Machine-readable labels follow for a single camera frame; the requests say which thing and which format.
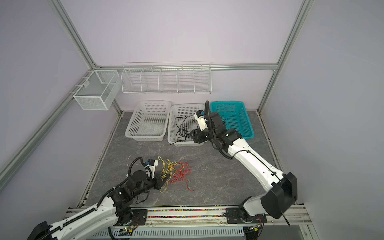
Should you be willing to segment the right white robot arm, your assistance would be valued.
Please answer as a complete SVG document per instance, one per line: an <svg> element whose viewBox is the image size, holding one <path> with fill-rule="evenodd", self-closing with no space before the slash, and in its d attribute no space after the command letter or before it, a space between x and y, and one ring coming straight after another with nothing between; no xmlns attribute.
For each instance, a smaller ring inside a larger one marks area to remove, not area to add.
<svg viewBox="0 0 384 240"><path fill-rule="evenodd" d="M226 159L238 160L259 181L265 193L249 197L239 205L241 216L249 222L259 214L279 219L296 202L297 178L285 174L258 154L235 129L227 129L221 116L199 110L194 115L198 127L190 135L195 143L210 142Z"/></svg>

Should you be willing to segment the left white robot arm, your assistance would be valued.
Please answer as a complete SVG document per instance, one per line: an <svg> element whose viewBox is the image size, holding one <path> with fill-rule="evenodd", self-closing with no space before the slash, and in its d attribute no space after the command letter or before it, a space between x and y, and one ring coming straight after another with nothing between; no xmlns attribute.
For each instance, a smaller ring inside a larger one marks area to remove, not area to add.
<svg viewBox="0 0 384 240"><path fill-rule="evenodd" d="M130 204L142 193L159 190L164 185L161 175L148 177L145 171L136 171L117 186L103 194L91 207L65 220L38 224L30 233L29 240L86 240L100 230L125 225L135 217Z"/></svg>

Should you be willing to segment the teal plastic basket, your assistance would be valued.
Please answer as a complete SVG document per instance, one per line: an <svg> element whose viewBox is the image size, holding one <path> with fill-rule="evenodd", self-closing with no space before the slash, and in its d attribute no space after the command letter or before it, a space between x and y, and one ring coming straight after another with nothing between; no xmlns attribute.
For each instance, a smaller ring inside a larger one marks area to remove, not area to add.
<svg viewBox="0 0 384 240"><path fill-rule="evenodd" d="M252 139L255 136L252 123L243 102L212 102L211 111L221 116L227 129L235 129L245 140Z"/></svg>

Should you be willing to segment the middle white plastic basket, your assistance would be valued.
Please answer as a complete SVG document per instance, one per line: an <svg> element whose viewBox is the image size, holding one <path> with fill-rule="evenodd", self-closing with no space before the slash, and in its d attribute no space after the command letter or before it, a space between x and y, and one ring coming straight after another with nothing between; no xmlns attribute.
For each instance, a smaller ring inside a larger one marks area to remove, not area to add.
<svg viewBox="0 0 384 240"><path fill-rule="evenodd" d="M190 132L198 127L194 114L203 110L203 104L180 104L171 106L168 123L168 142L175 147L195 147L197 144Z"/></svg>

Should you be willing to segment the white plastic basket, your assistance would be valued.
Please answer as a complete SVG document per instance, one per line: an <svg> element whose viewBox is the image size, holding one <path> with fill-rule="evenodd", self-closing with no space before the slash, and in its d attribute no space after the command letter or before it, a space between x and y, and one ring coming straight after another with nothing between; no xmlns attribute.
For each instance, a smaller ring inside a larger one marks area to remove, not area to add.
<svg viewBox="0 0 384 240"><path fill-rule="evenodd" d="M197 144L190 132L198 127L194 114L203 110L203 104L180 104L171 106L168 123L168 142L175 147L195 147Z"/></svg>
<svg viewBox="0 0 384 240"><path fill-rule="evenodd" d="M166 134L171 102L140 101L127 126L125 136L135 141L160 142Z"/></svg>

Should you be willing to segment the left white plastic basket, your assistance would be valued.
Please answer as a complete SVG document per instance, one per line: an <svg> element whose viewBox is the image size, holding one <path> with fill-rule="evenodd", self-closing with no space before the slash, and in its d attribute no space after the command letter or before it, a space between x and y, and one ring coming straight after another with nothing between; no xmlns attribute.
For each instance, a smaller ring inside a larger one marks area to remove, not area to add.
<svg viewBox="0 0 384 240"><path fill-rule="evenodd" d="M166 134L171 102L140 101L127 126L125 136L135 141L160 142Z"/></svg>

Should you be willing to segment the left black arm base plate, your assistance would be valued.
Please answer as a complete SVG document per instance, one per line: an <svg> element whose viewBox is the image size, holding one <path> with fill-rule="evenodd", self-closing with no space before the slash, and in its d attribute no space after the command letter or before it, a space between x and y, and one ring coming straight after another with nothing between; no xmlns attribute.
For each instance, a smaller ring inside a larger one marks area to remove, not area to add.
<svg viewBox="0 0 384 240"><path fill-rule="evenodd" d="M130 209L118 214L117 226L144 226L148 215L147 209Z"/></svg>

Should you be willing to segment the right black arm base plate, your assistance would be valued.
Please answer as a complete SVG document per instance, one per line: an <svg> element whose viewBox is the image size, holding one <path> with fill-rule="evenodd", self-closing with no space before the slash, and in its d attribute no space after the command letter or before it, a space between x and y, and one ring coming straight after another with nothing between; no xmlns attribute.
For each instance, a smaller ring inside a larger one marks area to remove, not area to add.
<svg viewBox="0 0 384 240"><path fill-rule="evenodd" d="M249 216L239 207L226 208L224 217L228 224L265 224L267 222L265 215Z"/></svg>

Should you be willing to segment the white mesh wall box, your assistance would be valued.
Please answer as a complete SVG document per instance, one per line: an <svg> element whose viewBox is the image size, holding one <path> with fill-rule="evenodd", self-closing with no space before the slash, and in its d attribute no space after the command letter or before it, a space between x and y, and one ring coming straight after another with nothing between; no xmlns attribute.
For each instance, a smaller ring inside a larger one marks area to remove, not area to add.
<svg viewBox="0 0 384 240"><path fill-rule="evenodd" d="M74 98L83 110L107 111L121 87L118 71L93 70L74 93Z"/></svg>

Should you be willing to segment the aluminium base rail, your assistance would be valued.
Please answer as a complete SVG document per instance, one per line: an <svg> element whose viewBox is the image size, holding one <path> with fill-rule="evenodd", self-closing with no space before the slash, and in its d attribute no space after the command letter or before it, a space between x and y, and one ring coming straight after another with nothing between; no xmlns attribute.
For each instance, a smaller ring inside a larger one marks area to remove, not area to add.
<svg viewBox="0 0 384 240"><path fill-rule="evenodd" d="M147 209L146 224L140 227L171 228L171 227L226 227L254 226L256 224L228 224L224 217L226 208L237 206L191 206L191 207L143 207L133 206L131 209ZM312 219L305 206L293 205L278 219L267 213L265 226L312 225Z"/></svg>

